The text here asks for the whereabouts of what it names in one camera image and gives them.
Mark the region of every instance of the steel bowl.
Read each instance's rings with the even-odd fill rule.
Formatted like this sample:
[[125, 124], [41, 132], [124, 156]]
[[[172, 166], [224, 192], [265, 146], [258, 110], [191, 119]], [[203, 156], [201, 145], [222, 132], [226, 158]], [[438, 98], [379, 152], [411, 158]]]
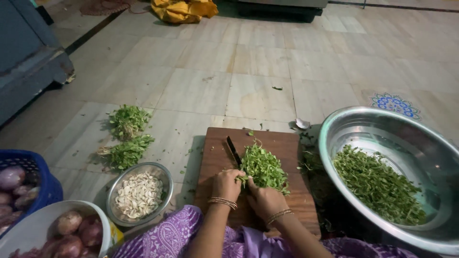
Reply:
[[[369, 155], [379, 151], [396, 173], [422, 189], [415, 198], [427, 214], [425, 224], [405, 226], [384, 220], [343, 183], [332, 160], [349, 144]], [[418, 248], [459, 255], [459, 151], [435, 130], [403, 114], [372, 107], [346, 107], [323, 122], [319, 152], [341, 194], [366, 218], [390, 235]]]
[[[131, 219], [121, 212], [121, 210], [115, 203], [115, 198], [118, 197], [118, 190], [120, 190], [123, 187], [123, 182], [129, 179], [131, 176], [135, 176], [140, 173], [148, 173], [161, 180], [162, 191], [166, 192], [166, 194], [165, 198], [163, 199], [163, 202], [155, 211], [144, 217]], [[154, 219], [167, 206], [168, 202], [172, 197], [173, 188], [174, 183], [172, 181], [172, 176], [167, 170], [167, 168], [165, 168], [163, 165], [155, 162], [145, 162], [132, 166], [128, 168], [126, 171], [124, 171], [120, 176], [118, 176], [115, 183], [110, 188], [106, 203], [107, 215], [113, 222], [120, 226], [133, 227], [144, 224]]]

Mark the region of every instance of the purple clothing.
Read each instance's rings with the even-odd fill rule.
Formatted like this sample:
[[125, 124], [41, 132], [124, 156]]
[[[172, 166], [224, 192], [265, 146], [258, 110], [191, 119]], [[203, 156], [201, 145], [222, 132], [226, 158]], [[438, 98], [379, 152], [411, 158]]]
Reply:
[[[112, 258], [182, 258], [196, 236], [203, 215], [196, 206], [185, 205], [143, 235], [124, 243]], [[373, 245], [353, 238], [325, 240], [322, 245], [336, 258], [416, 258], [406, 250]], [[226, 227], [222, 258], [293, 258], [285, 240], [267, 238], [263, 232]]]

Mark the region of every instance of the plastic basket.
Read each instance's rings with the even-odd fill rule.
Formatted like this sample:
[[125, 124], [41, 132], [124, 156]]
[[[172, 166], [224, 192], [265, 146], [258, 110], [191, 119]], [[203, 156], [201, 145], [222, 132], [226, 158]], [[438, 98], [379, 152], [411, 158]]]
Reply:
[[38, 153], [23, 150], [0, 150], [0, 171], [11, 166], [21, 166], [26, 174], [38, 175], [37, 186], [40, 187], [40, 191], [28, 210], [1, 234], [0, 238], [23, 218], [47, 205], [63, 200], [61, 183], [51, 175], [48, 165]]

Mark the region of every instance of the wooden cutting board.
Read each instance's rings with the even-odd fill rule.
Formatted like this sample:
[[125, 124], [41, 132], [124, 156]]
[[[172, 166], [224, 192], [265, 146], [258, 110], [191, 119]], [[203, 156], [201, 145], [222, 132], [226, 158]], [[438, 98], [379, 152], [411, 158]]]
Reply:
[[[240, 157], [245, 154], [245, 146], [253, 145], [253, 136], [248, 135], [248, 130], [209, 127], [207, 129], [201, 170], [196, 188], [194, 204], [201, 208], [204, 214], [208, 209], [208, 199], [212, 195], [213, 176], [224, 169], [236, 168], [237, 164], [226, 143], [229, 136]], [[263, 143], [263, 148], [270, 151], [281, 162], [282, 169], [288, 173], [289, 190], [291, 194], [286, 200], [296, 217], [314, 235], [320, 238], [319, 223], [314, 206], [314, 201], [306, 185], [307, 179], [300, 173], [298, 159], [301, 158], [299, 136], [289, 133], [254, 131], [254, 136]], [[267, 231], [264, 222], [255, 215], [250, 208], [246, 192], [237, 200], [238, 209], [229, 214], [228, 226], [237, 228], [246, 226], [261, 231]], [[269, 236], [278, 232], [271, 230]]]

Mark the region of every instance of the knife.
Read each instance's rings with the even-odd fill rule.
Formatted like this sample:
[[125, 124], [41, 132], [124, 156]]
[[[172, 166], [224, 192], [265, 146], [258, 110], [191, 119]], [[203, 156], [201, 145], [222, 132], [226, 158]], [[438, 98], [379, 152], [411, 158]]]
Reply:
[[229, 136], [226, 137], [226, 142], [228, 142], [229, 149], [231, 150], [231, 153], [233, 154], [233, 157], [236, 160], [238, 167], [241, 167], [242, 165], [241, 158], [237, 154], [236, 148], [234, 148], [233, 142], [231, 141], [231, 138]]

